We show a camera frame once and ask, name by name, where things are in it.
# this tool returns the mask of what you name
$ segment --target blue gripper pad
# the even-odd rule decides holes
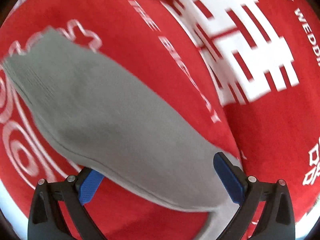
[[[93,195],[96,193],[103,177],[104,176],[101,173],[95,170],[90,171],[79,189],[78,198],[82,205],[92,200]]]
[[[244,201],[244,188],[219,153],[213,157],[213,166],[233,203],[241,205]]]

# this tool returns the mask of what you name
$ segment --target gray fabric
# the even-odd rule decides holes
[[[194,240],[215,240],[230,222],[239,205],[230,204],[228,201],[216,207],[209,213],[206,223]]]
[[[226,212],[225,225],[235,213],[212,166],[221,149],[110,58],[49,29],[28,54],[8,57],[3,67],[61,155],[162,206],[227,206],[219,211]]]

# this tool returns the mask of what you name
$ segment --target screw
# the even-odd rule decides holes
[[[257,181],[257,178],[254,177],[254,176],[249,176],[249,177],[248,177],[248,180],[249,180],[250,182],[256,182],[256,181]]]
[[[279,184],[280,184],[281,186],[284,186],[284,185],[285,185],[285,181],[284,181],[283,179],[280,179],[280,180],[279,180]]]
[[[76,179],[76,176],[74,176],[74,175],[70,175],[67,177],[67,181],[69,181],[69,182],[73,182],[73,181],[75,181],[75,179]]]
[[[39,179],[38,184],[39,184],[39,185],[42,185],[42,184],[44,184],[44,182],[45,182],[44,179]]]

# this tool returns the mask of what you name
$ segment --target white swirl pattern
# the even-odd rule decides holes
[[[41,167],[45,172],[45,178],[48,182],[57,181],[52,168],[54,168],[55,171],[57,171],[62,177],[66,178],[68,175],[55,163],[55,161],[49,156],[47,151],[39,142],[29,124],[23,108],[21,107],[16,90],[11,85],[11,82],[7,76],[5,76],[5,79],[6,82],[4,82],[4,80],[0,77],[0,107],[4,107],[4,110],[0,113],[0,123],[4,124],[2,139],[5,151],[10,162],[12,163],[20,177],[32,189],[35,189],[35,185],[33,185],[32,182],[27,178],[27,175],[30,177],[36,177],[39,175],[40,169],[37,165],[37,162],[41,164]],[[10,118],[12,117],[14,106],[16,106],[19,116],[22,120],[22,124],[25,128],[23,128],[18,122],[10,120]],[[32,152],[30,152],[27,147],[25,147],[20,141],[15,139],[11,140],[10,136],[13,131],[19,131],[23,135],[23,137],[31,147]],[[24,166],[21,162],[20,155],[23,153],[28,160],[27,166]],[[72,161],[68,162],[77,172],[81,170],[80,167],[78,167]]]
[[[102,41],[100,37],[91,30],[86,30],[82,27],[78,20],[72,19],[67,22],[67,28],[58,28],[62,35],[64,35],[70,41],[74,41],[76,39],[76,35],[74,33],[74,28],[78,27],[81,33],[85,37],[91,37],[92,40],[88,43],[88,47],[93,51],[97,52],[99,48],[102,46]],[[14,53],[18,55],[26,55],[30,52],[32,46],[38,42],[42,38],[41,32],[36,32],[30,36],[27,40],[25,48],[22,49],[19,41],[14,41],[9,47],[8,54],[12,56]],[[30,180],[26,177],[26,175],[30,177],[36,177],[40,173],[40,169],[37,166],[37,163],[40,163],[48,182],[55,182],[57,178],[52,171],[52,168],[57,171],[59,175],[66,178],[68,175],[55,163],[55,161],[50,157],[47,151],[44,149],[40,141],[38,140],[36,134],[31,128],[31,125],[21,107],[19,96],[16,90],[11,85],[10,80],[7,76],[5,76],[6,82],[2,78],[0,78],[0,108],[4,108],[4,110],[0,113],[0,123],[4,124],[2,131],[2,139],[4,143],[4,147],[6,153],[14,166],[17,173],[21,176],[21,178],[33,189],[35,186],[30,182]],[[10,120],[12,116],[12,112],[16,106],[16,109],[21,118],[22,124],[14,120]],[[10,141],[10,135],[14,131],[19,131],[22,133],[25,140],[28,142],[29,146],[32,149],[32,153],[25,147],[20,141],[12,140]],[[28,165],[24,166],[21,161],[20,154],[24,153],[27,160]],[[81,171],[81,168],[76,165],[74,162],[67,160],[71,167],[73,167],[77,172]]]

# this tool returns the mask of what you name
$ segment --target red fabric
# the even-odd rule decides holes
[[[173,1],[177,0],[166,1],[174,7]],[[317,85],[320,78],[318,64],[320,58],[317,60],[319,56],[315,55],[313,45],[307,37],[308,34],[313,33],[316,40],[320,40],[320,22],[305,0],[258,1],[259,9],[277,35],[285,38],[290,48],[294,58],[292,66],[299,84],[291,86],[287,73],[282,67],[280,70],[287,89],[277,91],[270,73],[266,73],[271,89],[269,93],[250,103],[244,97],[245,104],[228,104],[224,107],[224,112],[236,143],[243,152],[242,163],[246,174],[254,175],[259,180],[267,182],[284,179],[291,194],[295,220],[299,221],[314,204],[320,192],[319,179],[316,179],[313,185],[303,185],[305,174],[315,167],[315,165],[309,165],[308,152],[320,143],[318,125],[320,114],[317,110],[317,103],[320,100],[320,89]],[[199,1],[195,4],[206,17],[212,16],[212,14],[208,15],[208,10],[203,4],[199,5]],[[302,18],[300,21],[296,15],[295,11],[298,8],[305,20]],[[261,25],[257,24],[257,19],[249,13],[250,10],[245,8],[245,11],[253,19],[266,41],[270,41]],[[218,37],[241,31],[250,47],[256,46],[239,18],[232,11],[228,14],[236,23],[236,28],[216,37],[206,37],[208,41],[212,44],[212,41]],[[309,29],[304,30],[302,24],[305,23],[309,24],[311,32]],[[244,62],[240,65],[247,78],[252,78]],[[259,219],[260,212],[257,212],[253,218],[254,222]],[[251,227],[249,235],[255,226],[251,225]]]
[[[47,26],[66,29],[68,21],[77,19],[85,29],[97,33],[101,38],[101,53],[108,55],[142,80],[204,138],[239,158],[238,146],[245,156],[242,162],[248,175],[269,182],[285,179],[292,196],[295,219],[299,220],[313,205],[320,191],[317,179],[313,185],[302,185],[305,174],[313,168],[309,166],[308,151],[318,143],[320,136],[317,126],[320,116],[316,110],[320,92],[317,87],[319,67],[307,34],[301,26],[303,23],[294,13],[299,7],[318,38],[319,20],[310,6],[305,0],[259,0],[257,3],[277,35],[285,38],[294,58],[292,66],[299,84],[291,86],[282,67],[281,73],[287,89],[277,91],[270,73],[266,73],[271,92],[250,103],[246,100],[244,105],[237,102],[222,108],[198,48],[193,45],[185,31],[159,0],[136,1],[144,12],[137,11],[128,0],[27,0],[0,29],[0,58],[7,55],[14,41],[19,41],[24,48],[33,33],[42,32]],[[173,7],[173,0],[165,1]],[[207,17],[211,16],[203,5],[196,5],[205,11]],[[232,12],[228,13],[236,23],[234,30],[241,31],[250,47],[254,47],[255,43],[242,22]],[[149,28],[143,18],[151,18],[160,30]],[[258,28],[268,40],[263,28]],[[222,33],[219,37],[232,34],[234,30]],[[90,41],[90,38],[83,37],[77,28],[75,36],[77,44],[87,46]],[[212,108],[210,111],[199,91],[159,42],[159,36],[166,37],[175,48],[199,91],[209,101]],[[218,36],[205,34],[205,37],[213,46],[213,41]],[[8,91],[6,97],[1,112],[5,112],[10,101]],[[41,137],[26,106],[22,100],[19,102],[33,132],[48,155],[66,174],[74,174],[75,170],[70,164]],[[10,122],[17,122],[23,130],[27,130],[21,114],[17,111],[17,102],[13,101],[13,104],[11,117],[1,121],[1,129]],[[220,122],[212,122],[214,111]],[[31,137],[29,131],[27,135],[23,135],[21,131],[14,129],[9,138],[11,147],[12,142],[17,140],[32,153],[32,144],[27,141],[28,137]],[[28,215],[33,190],[12,166],[12,160],[8,158],[10,153],[5,150],[2,141],[0,149],[0,178],[17,205]],[[46,173],[43,164],[32,154],[39,173],[35,176],[24,171],[22,173],[35,185],[38,179],[48,177],[48,169]],[[26,156],[20,154],[20,158],[22,164],[28,166]],[[52,164],[48,164],[48,167],[54,174],[54,180],[63,179]],[[192,239],[207,216],[205,213],[190,214],[159,207],[106,179],[87,208],[99,228],[111,240]]]
[[[113,58],[140,78],[207,140],[239,157],[214,86],[198,50],[159,0],[136,1],[161,31],[152,31],[141,17],[141,13],[139,14],[128,0],[27,0],[7,19],[0,30],[0,58],[8,54],[8,49],[15,40],[24,48],[33,33],[42,32],[48,26],[67,29],[67,23],[76,19],[85,29],[94,31],[101,38],[101,53]],[[82,46],[88,46],[88,42],[91,41],[82,35],[79,28],[75,28],[75,36],[75,43]],[[203,98],[177,66],[158,36],[170,40],[188,66],[199,90],[206,96],[222,122],[216,125],[212,122],[212,113],[208,111]],[[51,158],[66,174],[74,174],[75,170],[37,132],[26,106],[23,109],[28,113],[33,131]],[[23,126],[16,110],[10,121],[16,121]],[[14,131],[10,134],[10,142],[13,140],[22,142],[32,152],[29,143],[20,132]],[[4,159],[0,178],[17,205],[28,215],[33,190],[17,174],[6,151],[0,152],[1,159]],[[24,154],[20,154],[20,158],[27,166],[28,160]],[[39,167],[43,166],[37,160],[36,164]],[[55,174],[54,180],[63,180],[54,167],[49,165],[49,168]],[[33,185],[40,178],[47,177],[43,170],[36,176],[29,176],[25,172],[23,174]],[[111,240],[192,239],[207,218],[206,213],[184,213],[160,207],[131,194],[107,179],[99,187],[87,209],[100,230]],[[72,230],[72,233],[79,237],[75,230]]]

